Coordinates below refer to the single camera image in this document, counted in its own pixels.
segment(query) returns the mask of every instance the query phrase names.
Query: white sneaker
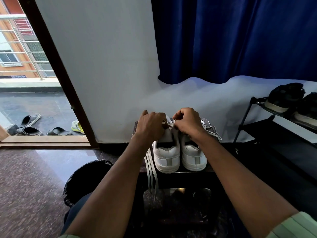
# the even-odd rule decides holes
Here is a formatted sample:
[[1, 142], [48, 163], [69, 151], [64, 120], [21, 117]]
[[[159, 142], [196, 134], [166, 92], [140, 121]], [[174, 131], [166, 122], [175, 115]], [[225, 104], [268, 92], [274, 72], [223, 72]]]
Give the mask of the white sneaker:
[[170, 174], [176, 172], [180, 166], [180, 146], [178, 139], [178, 130], [168, 128], [162, 138], [153, 144], [154, 163], [158, 171]]
[[[207, 130], [210, 135], [216, 136], [218, 140], [221, 140], [215, 126], [211, 126], [207, 119], [200, 118], [200, 120], [204, 129]], [[201, 171], [206, 168], [206, 156], [198, 145], [190, 140], [188, 135], [182, 134], [180, 146], [182, 150], [182, 163], [186, 169], [190, 171]]]

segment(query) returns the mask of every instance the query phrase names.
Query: forearm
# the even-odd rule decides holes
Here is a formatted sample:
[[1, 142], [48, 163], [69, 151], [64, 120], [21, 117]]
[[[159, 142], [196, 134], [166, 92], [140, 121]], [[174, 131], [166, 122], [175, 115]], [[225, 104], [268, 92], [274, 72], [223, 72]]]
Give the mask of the forearm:
[[194, 141], [253, 237], [267, 236], [274, 227], [298, 212], [207, 133], [202, 132]]
[[131, 214], [142, 159], [150, 144], [137, 134], [91, 194], [65, 234], [123, 237]]

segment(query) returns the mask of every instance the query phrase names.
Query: person's left hand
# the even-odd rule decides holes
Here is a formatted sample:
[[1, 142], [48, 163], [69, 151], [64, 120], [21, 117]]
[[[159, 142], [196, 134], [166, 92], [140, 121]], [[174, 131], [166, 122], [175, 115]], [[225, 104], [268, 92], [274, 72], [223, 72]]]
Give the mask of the person's left hand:
[[163, 120], [166, 123], [166, 114], [155, 112], [149, 114], [144, 110], [138, 121], [135, 134], [140, 135], [146, 142], [152, 144], [164, 134]]

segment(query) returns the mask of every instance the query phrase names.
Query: wooden door frame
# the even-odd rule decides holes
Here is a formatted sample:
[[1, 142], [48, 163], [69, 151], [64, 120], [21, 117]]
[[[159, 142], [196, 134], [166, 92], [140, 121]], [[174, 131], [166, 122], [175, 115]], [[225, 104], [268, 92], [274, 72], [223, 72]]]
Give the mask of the wooden door frame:
[[43, 17], [37, 7], [35, 0], [18, 0], [21, 4], [23, 11], [25, 12], [56, 76], [64, 90], [64, 93], [74, 110], [78, 121], [80, 122], [85, 135], [90, 143], [91, 148], [98, 148], [98, 143], [93, 133], [93, 129], [89, 123], [89, 120], [85, 114], [85, 111], [79, 101], [77, 93], [71, 83], [67, 71], [63, 65], [63, 62], [58, 54], [53, 39], [47, 29], [47, 26], [43, 20]]

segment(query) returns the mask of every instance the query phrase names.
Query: railing post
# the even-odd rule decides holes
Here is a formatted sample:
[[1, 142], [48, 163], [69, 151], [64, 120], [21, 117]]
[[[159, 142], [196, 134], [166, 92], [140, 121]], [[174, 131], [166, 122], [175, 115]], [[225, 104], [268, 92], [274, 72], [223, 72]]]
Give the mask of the railing post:
[[42, 75], [40, 74], [38, 68], [36, 67], [36, 64], [34, 63], [33, 59], [30, 57], [28, 50], [24, 47], [23, 41], [21, 40], [20, 36], [18, 35], [18, 33], [17, 33], [17, 31], [16, 31], [16, 28], [12, 25], [12, 23], [10, 22], [10, 20], [9, 20], [9, 23], [10, 23], [10, 25], [11, 25], [11, 27], [12, 27], [12, 30], [13, 30], [14, 34], [17, 36], [17, 39], [19, 40], [19, 42], [20, 42], [20, 44], [21, 44], [21, 46], [22, 46], [24, 52], [26, 53], [26, 55], [28, 56], [29, 60], [30, 60], [31, 63], [33, 64], [33, 66], [34, 66], [34, 68], [35, 68], [37, 74], [38, 74], [39, 77], [40, 77], [40, 79], [41, 79], [41, 80], [44, 80], [44, 78], [42, 78]]

